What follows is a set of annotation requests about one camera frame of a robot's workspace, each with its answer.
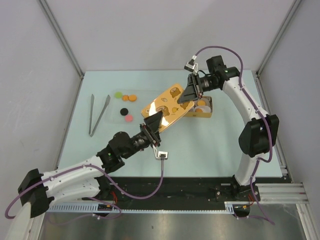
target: white wall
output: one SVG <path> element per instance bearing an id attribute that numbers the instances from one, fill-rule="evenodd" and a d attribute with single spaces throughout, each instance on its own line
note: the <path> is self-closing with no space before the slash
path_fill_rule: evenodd
<path id="1" fill-rule="evenodd" d="M 320 223 L 320 1 L 302 2 L 262 72 L 289 170 L 303 182 Z"/>
<path id="2" fill-rule="evenodd" d="M 29 170 L 52 170 L 79 77 L 36 0 L 0 7 L 0 239 L 6 206 Z M 17 203 L 11 215 L 15 215 Z"/>
<path id="3" fill-rule="evenodd" d="M 294 0 L 48 0 L 88 70 L 175 70 L 200 48 L 222 45 L 256 70 Z M 208 50 L 205 60 L 223 54 Z"/>

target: black disc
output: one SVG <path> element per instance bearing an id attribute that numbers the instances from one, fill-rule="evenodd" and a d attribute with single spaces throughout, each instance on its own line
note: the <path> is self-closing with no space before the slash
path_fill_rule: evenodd
<path id="1" fill-rule="evenodd" d="M 120 114 L 121 114 L 122 116 L 126 116 L 126 115 L 128 115 L 128 113 L 129 113 L 129 111 L 128 111 L 128 109 L 126 109 L 126 108 L 122 108 L 122 109 L 120 110 Z"/>

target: metal floor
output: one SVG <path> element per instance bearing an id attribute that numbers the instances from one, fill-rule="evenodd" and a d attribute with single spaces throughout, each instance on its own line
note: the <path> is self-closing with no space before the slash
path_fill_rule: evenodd
<path id="1" fill-rule="evenodd" d="M 42 225 L 39 240 L 305 240 L 295 204 L 264 209 L 275 226 L 260 219 L 236 220 L 230 214 L 124 214 L 114 220 L 82 218 L 63 226 Z M 251 215 L 260 215 L 256 205 Z M 80 213 L 50 213 L 62 223 Z"/>

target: table top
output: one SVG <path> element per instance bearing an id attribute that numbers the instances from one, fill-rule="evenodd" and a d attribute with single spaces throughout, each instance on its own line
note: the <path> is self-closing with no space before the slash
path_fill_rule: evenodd
<path id="1" fill-rule="evenodd" d="M 185 70 L 149 71 L 87 71 L 59 160 L 59 168 L 80 163 L 106 147 L 117 132 L 130 137 L 140 132 L 141 110 L 175 83 L 187 85 Z M 243 81 L 253 97 L 260 102 L 250 70 L 243 72 Z M 135 94 L 135 102 L 115 98 L 116 92 Z M 95 101 L 92 128 L 101 113 L 107 95 L 111 100 L 93 137 L 89 136 L 91 95 Z M 238 144 L 244 123 L 235 105 L 220 89 L 206 92 L 212 97 L 211 118 L 182 117 L 161 133 L 160 151 L 169 152 L 165 161 L 165 177 L 231 177 L 238 169 L 242 151 Z M 121 108 L 133 116 L 126 122 Z M 151 147 L 124 159 L 125 166 L 111 173 L 117 177 L 159 177 L 160 161 Z M 277 155 L 270 163 L 261 162 L 257 177 L 282 177 Z"/>

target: pink disc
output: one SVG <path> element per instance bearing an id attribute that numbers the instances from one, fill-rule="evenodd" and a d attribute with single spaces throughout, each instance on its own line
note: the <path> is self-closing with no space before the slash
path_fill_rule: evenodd
<path id="1" fill-rule="evenodd" d="M 124 117 L 124 120 L 126 122 L 132 122 L 134 120 L 134 117 L 130 114 L 128 114 L 127 116 Z"/>

